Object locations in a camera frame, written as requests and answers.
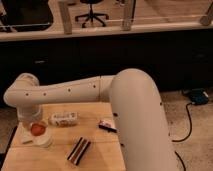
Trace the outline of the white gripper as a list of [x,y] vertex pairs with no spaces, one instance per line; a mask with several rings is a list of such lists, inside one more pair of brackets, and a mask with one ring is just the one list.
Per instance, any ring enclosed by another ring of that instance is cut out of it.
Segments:
[[29,130],[31,124],[42,120],[43,111],[38,105],[30,107],[18,107],[17,108],[18,121],[22,123],[22,126]]

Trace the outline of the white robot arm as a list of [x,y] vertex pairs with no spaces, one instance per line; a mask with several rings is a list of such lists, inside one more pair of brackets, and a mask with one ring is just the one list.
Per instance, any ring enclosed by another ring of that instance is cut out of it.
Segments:
[[22,73],[3,99],[19,121],[3,171],[178,171],[158,88],[141,70],[46,86]]

